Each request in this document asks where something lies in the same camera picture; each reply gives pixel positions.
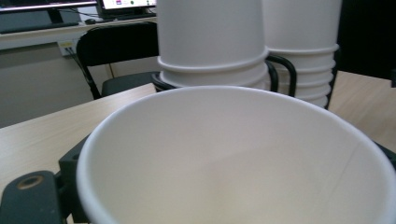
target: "monitor screen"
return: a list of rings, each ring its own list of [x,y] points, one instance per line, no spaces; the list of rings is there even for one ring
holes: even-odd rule
[[[96,0],[0,0],[0,13],[95,5]]]
[[[156,7],[157,0],[98,0],[97,11],[104,19],[145,14],[146,8]]]
[[[156,0],[101,0],[104,9],[117,9],[128,7],[155,7]]]

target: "wall socket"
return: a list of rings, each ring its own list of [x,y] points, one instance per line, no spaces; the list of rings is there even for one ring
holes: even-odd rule
[[[62,56],[70,56],[70,53],[66,50],[67,48],[70,48],[76,54],[77,42],[78,39],[58,41],[58,47]]]

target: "table surface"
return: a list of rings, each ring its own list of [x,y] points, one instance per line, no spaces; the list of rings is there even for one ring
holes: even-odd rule
[[[153,93],[148,84],[0,129],[0,192],[21,175],[58,172],[58,160],[109,114]],[[329,110],[395,151],[396,89],[388,80],[339,72]]]

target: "computer monitor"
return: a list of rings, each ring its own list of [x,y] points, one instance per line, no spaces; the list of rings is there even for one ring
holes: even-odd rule
[[[62,23],[64,21],[57,9],[96,5],[96,0],[0,0],[0,14],[47,10],[52,23]]]
[[[98,0],[97,11],[103,19],[128,19],[146,14],[149,7],[156,7],[157,0]]]

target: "white wall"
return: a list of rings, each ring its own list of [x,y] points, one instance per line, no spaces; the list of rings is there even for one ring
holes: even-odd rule
[[[159,70],[156,58],[113,66],[117,75]],[[93,78],[101,88],[108,78],[103,66]],[[0,128],[92,100],[83,75],[55,43],[0,50]]]

